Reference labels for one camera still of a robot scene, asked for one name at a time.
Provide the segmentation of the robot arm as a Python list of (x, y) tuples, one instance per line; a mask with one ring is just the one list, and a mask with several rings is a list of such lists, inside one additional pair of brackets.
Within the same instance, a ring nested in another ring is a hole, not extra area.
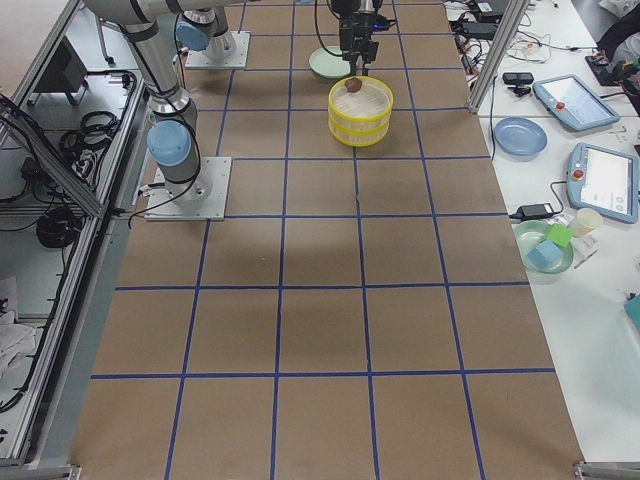
[(379, 13), (382, 4), (382, 1), (369, 0), (329, 2), (331, 12), (338, 18), (341, 57), (349, 63), (352, 76), (369, 75), (379, 48), (373, 35), (389, 31), (397, 23), (395, 18)]
[(226, 1), (88, 1), (100, 19), (115, 25), (128, 43), (149, 94), (153, 126), (147, 150), (164, 177), (169, 199), (181, 206), (200, 203), (212, 183), (202, 172), (196, 140), (197, 109), (176, 73), (157, 18), (177, 17), (176, 35), (190, 50), (204, 51), (213, 39), (229, 42)]

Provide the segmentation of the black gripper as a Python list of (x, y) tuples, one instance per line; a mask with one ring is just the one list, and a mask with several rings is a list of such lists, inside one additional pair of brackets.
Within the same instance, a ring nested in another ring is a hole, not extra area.
[(349, 62), (349, 75), (357, 75), (357, 62), (362, 60), (362, 75), (368, 76), (371, 63), (376, 60), (378, 42), (374, 33), (391, 28), (391, 20), (377, 12), (351, 12), (339, 14), (341, 57)]

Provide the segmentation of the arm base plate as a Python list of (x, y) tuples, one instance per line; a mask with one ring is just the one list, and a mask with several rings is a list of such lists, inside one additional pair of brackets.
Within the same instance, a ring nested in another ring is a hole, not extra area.
[(223, 221), (225, 218), (228, 188), (231, 176), (231, 157), (203, 157), (199, 176), (182, 196), (188, 186), (165, 183), (160, 168), (155, 171), (154, 181), (162, 186), (149, 194), (148, 221)]
[(249, 31), (227, 31), (213, 37), (205, 50), (189, 51), (185, 66), (188, 70), (244, 69), (250, 37)]

